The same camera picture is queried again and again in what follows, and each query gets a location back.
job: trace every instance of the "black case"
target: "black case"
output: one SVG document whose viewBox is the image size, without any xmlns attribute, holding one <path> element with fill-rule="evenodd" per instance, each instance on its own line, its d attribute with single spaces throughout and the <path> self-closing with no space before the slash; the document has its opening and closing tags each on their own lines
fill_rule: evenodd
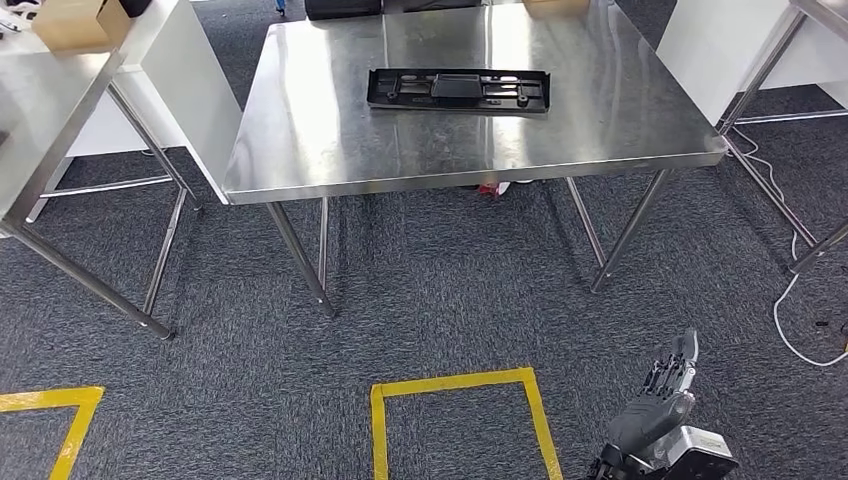
<svg viewBox="0 0 848 480">
<path fill-rule="evenodd" d="M 135 18 L 145 10 L 147 10 L 147 6 L 150 5 L 151 0 L 121 0 L 121 5 L 123 5 L 124 10 L 127 11 L 127 15 L 130 18 Z"/>
<path fill-rule="evenodd" d="M 382 0 L 304 0 L 303 5 L 306 16 L 310 20 L 325 20 L 379 15 L 383 2 Z"/>
</svg>

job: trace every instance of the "white cable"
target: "white cable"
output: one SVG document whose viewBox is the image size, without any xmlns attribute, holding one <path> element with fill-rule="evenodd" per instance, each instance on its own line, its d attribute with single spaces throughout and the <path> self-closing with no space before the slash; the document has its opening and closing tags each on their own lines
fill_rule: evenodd
<svg viewBox="0 0 848 480">
<path fill-rule="evenodd" d="M 780 187 L 777 186 L 777 182 L 774 180 L 774 166 L 771 163 L 767 162 L 766 160 L 763 160 L 762 158 L 758 158 L 758 157 L 754 156 L 754 153 L 756 153 L 760 149 L 760 146 L 757 144 L 757 142 L 752 140 L 751 137 L 740 132 L 739 129 L 737 129 L 736 127 L 733 127 L 733 131 L 736 132 L 737 134 L 739 134 L 740 137 L 744 138 L 745 141 L 747 141 L 748 143 L 750 143 L 753 146 L 753 150 L 751 150 L 750 152 L 747 152 L 747 153 L 743 153 L 742 155 L 744 155 L 745 158 L 749 158 L 751 160 L 754 160 L 755 162 L 759 162 L 759 163 L 765 165 L 766 167 L 768 167 L 768 169 L 769 169 L 769 181 L 771 182 L 772 187 L 774 187 L 774 190 L 779 195 L 780 201 L 784 201 L 786 197 L 783 195 L 783 190 L 781 190 Z M 797 248 L 796 248 L 797 243 L 798 243 L 798 232 L 795 231 L 795 229 L 793 228 L 792 229 L 792 259 L 793 260 L 798 260 L 798 254 L 797 254 Z M 774 302 L 774 308 L 772 309 L 772 313 L 774 315 L 774 326 L 777 327 L 777 333 L 780 334 L 780 338 L 781 338 L 781 340 L 783 340 L 783 343 L 786 344 L 786 346 L 789 347 L 789 350 L 792 350 L 792 353 L 797 355 L 798 358 L 800 358 L 801 360 L 803 360 L 803 361 L 805 361 L 805 362 L 807 362 L 811 365 L 815 365 L 817 367 L 829 367 L 831 365 L 835 365 L 835 364 L 841 362 L 842 360 L 844 360 L 846 357 L 848 357 L 848 351 L 846 351 L 842 355 L 839 355 L 838 357 L 834 358 L 833 360 L 831 360 L 829 362 L 817 362 L 815 360 L 811 360 L 811 359 L 807 358 L 806 356 L 804 356 L 804 354 L 799 352 L 795 347 L 793 347 L 791 343 L 789 343 L 789 340 L 786 338 L 786 335 L 784 335 L 784 333 L 783 333 L 783 328 L 780 327 L 780 320 L 778 319 L 778 316 L 777 316 L 777 308 L 780 306 L 781 302 L 786 300 L 786 297 L 789 296 L 789 292 L 792 291 L 792 287 L 795 286 L 795 283 L 798 281 L 798 277 L 799 277 L 798 274 L 795 274 L 795 276 L 792 277 L 792 280 L 789 282 L 789 285 L 786 287 L 786 290 L 783 291 L 783 295 L 781 295 L 780 298 L 778 298 L 777 301 Z"/>
</svg>

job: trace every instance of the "table top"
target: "table top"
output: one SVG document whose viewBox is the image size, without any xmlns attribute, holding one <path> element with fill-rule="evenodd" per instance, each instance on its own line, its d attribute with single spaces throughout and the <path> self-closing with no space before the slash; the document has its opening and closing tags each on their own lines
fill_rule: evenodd
<svg viewBox="0 0 848 480">
<path fill-rule="evenodd" d="M 525 117 L 371 110 L 369 69 L 386 67 L 545 70 L 551 106 Z M 538 18 L 512 4 L 272 25 L 215 180 L 246 204 L 698 167 L 724 151 L 614 3 Z"/>
<path fill-rule="evenodd" d="M 0 219 L 21 221 L 106 90 L 118 55 L 31 53 L 0 61 Z"/>
<path fill-rule="evenodd" d="M 807 16 L 848 42 L 848 0 L 791 0 Z"/>
</svg>

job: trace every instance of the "floor marking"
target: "floor marking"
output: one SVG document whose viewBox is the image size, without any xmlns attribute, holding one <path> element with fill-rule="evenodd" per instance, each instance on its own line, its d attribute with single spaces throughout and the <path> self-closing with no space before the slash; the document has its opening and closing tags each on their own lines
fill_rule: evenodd
<svg viewBox="0 0 848 480">
<path fill-rule="evenodd" d="M 542 406 L 542 394 L 539 392 L 539 385 L 536 383 L 536 375 L 530 367 L 372 385 L 371 431 L 374 437 L 374 480 L 389 480 L 386 397 L 502 383 L 522 383 L 524 385 L 524 393 L 527 395 L 530 414 L 533 417 L 533 428 L 536 430 L 536 439 L 545 461 L 548 478 L 550 480 L 562 480 L 562 470 L 556 456 L 554 441 L 551 438 L 551 430 L 548 428 L 548 420 L 545 418 L 545 409 Z"/>
<path fill-rule="evenodd" d="M 77 453 L 88 432 L 88 425 L 103 396 L 103 391 L 103 387 L 81 387 L 0 395 L 0 412 L 79 407 L 65 436 L 65 443 L 59 450 L 53 470 L 50 472 L 50 480 L 64 480 L 71 474 L 71 468 L 77 459 Z"/>
</svg>

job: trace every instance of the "red object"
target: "red object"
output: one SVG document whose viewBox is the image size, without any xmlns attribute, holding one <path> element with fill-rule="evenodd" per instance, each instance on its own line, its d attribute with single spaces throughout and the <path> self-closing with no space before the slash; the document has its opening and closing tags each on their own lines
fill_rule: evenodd
<svg viewBox="0 0 848 480">
<path fill-rule="evenodd" d="M 497 183 L 486 183 L 477 187 L 477 191 L 482 193 L 483 195 L 492 195 L 497 198 L 500 196 L 498 193 L 498 184 Z"/>
</svg>

